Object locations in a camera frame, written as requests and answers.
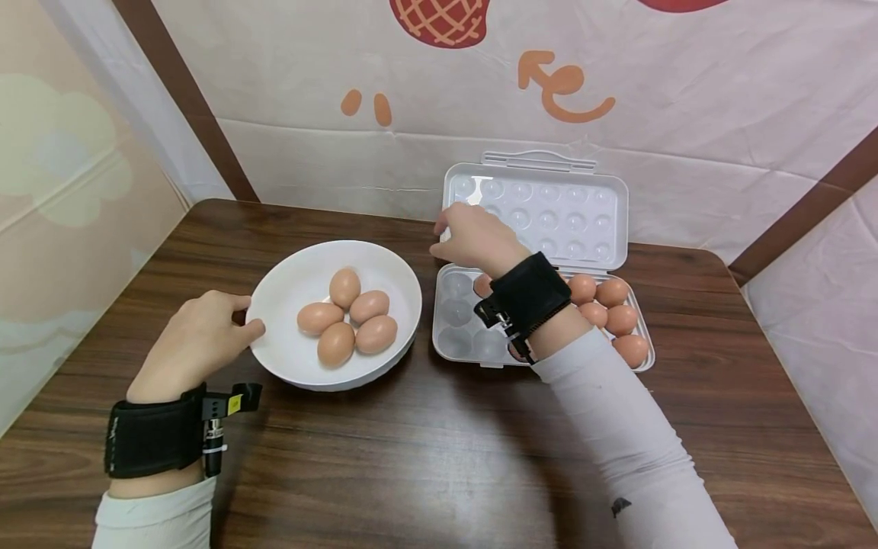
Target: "white bowl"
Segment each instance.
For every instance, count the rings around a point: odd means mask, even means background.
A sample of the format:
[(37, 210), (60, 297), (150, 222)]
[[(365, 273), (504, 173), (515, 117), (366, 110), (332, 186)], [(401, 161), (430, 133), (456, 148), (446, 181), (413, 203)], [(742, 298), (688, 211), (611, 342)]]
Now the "white bowl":
[[(399, 331), (384, 351), (354, 351), (347, 363), (330, 369), (317, 359), (318, 338), (302, 334), (296, 316), (309, 303), (329, 301), (329, 280), (343, 267), (356, 271), (364, 292), (387, 293)], [(247, 321), (254, 318), (265, 322), (266, 331), (251, 349), (266, 370), (304, 389), (346, 391), (385, 374), (411, 347), (421, 318), (421, 285), (412, 268), (387, 248), (355, 240), (323, 242), (287, 257), (265, 275), (247, 311)]]

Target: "white plastic egg carton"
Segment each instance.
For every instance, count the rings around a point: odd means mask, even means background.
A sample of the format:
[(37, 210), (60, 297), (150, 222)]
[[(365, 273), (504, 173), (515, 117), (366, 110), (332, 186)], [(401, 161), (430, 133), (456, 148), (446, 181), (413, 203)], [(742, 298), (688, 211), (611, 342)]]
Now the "white plastic egg carton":
[[(596, 167), (547, 151), (484, 153), (481, 164), (456, 164), (445, 174), (443, 208), (454, 202), (481, 205), (531, 251), (542, 251), (565, 278), (583, 272), (600, 283), (616, 278), (608, 271), (628, 257), (628, 187), (618, 177), (595, 174)], [(446, 232), (442, 240), (449, 236)], [(472, 282), (479, 274), (454, 264), (439, 270), (433, 346), (457, 362), (526, 365), (509, 354), (499, 328), (486, 329), (473, 313), (479, 297)], [(646, 360), (634, 369), (645, 372), (655, 364), (655, 350), (633, 290), (625, 302), (637, 310), (634, 333), (650, 345)]]

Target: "sleeve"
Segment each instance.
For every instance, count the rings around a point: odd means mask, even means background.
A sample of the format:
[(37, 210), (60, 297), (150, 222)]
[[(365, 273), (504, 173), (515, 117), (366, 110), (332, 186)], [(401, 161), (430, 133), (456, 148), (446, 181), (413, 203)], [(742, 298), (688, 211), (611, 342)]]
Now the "sleeve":
[(533, 368), (585, 441), (626, 547), (737, 547), (677, 433), (599, 330)]
[(170, 494), (118, 500), (104, 494), (92, 549), (208, 549), (216, 478)]

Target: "black wrist strap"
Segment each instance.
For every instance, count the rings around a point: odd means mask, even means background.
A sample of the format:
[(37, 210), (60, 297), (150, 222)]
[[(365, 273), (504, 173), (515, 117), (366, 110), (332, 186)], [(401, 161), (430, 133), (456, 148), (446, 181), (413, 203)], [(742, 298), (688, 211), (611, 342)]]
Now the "black wrist strap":
[(201, 458), (207, 384), (160, 404), (117, 402), (110, 413), (104, 469), (113, 479), (135, 479), (183, 469)]
[(203, 383), (179, 401), (117, 402), (107, 428), (104, 470), (113, 479), (135, 479), (183, 469), (204, 455), (205, 475), (219, 474), (227, 448), (222, 419), (258, 409), (262, 389), (257, 383), (237, 383), (230, 394), (208, 393)]
[(475, 306), (487, 328), (501, 324), (518, 352), (534, 364), (525, 340), (570, 305), (570, 287), (542, 252), (491, 282), (493, 293)]

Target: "egg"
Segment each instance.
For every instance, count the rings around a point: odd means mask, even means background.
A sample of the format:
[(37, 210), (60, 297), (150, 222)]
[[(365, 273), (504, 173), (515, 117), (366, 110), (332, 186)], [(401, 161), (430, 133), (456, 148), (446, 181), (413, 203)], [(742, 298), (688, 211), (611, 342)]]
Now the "egg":
[(296, 316), (296, 323), (304, 334), (319, 336), (323, 330), (344, 320), (344, 311), (332, 303), (305, 305)]
[(594, 301), (579, 306), (579, 314), (593, 326), (603, 329), (607, 325), (607, 309)]
[(372, 290), (360, 294), (350, 304), (350, 320), (357, 324), (368, 321), (373, 316), (387, 314), (390, 311), (390, 298), (381, 290)]
[(512, 358), (514, 358), (515, 360), (517, 360), (519, 362), (524, 362), (524, 363), (528, 362), (528, 360), (525, 357), (523, 357), (522, 355), (520, 355), (518, 353), (518, 350), (513, 346), (513, 344), (510, 343), (508, 348), (509, 348), (509, 354), (512, 355)]
[(337, 322), (323, 331), (317, 342), (317, 358), (324, 366), (337, 368), (354, 354), (354, 329), (347, 322)]
[(597, 289), (597, 283), (594, 282), (594, 278), (589, 277), (587, 274), (576, 274), (573, 275), (570, 280), (567, 281), (567, 285), (570, 286), (571, 292), (571, 301), (576, 305), (582, 305), (583, 303), (588, 303), (589, 301), (594, 299), (594, 292)]
[(396, 341), (396, 332), (396, 321), (386, 314), (370, 318), (356, 332), (356, 349), (366, 355), (379, 353)]
[(607, 308), (622, 305), (628, 299), (628, 285), (621, 278), (605, 280), (598, 286), (594, 298)]
[(637, 325), (637, 311), (628, 305), (617, 305), (607, 311), (607, 331), (614, 336), (626, 336)]
[(625, 364), (637, 368), (650, 354), (650, 345), (641, 336), (622, 336), (613, 340), (613, 347), (623, 358)]
[(476, 281), (472, 283), (472, 290), (482, 299), (491, 295), (493, 293), (491, 277), (487, 276), (484, 272), (480, 274)]
[(350, 267), (336, 272), (329, 281), (329, 298), (346, 311), (359, 295), (360, 278)]

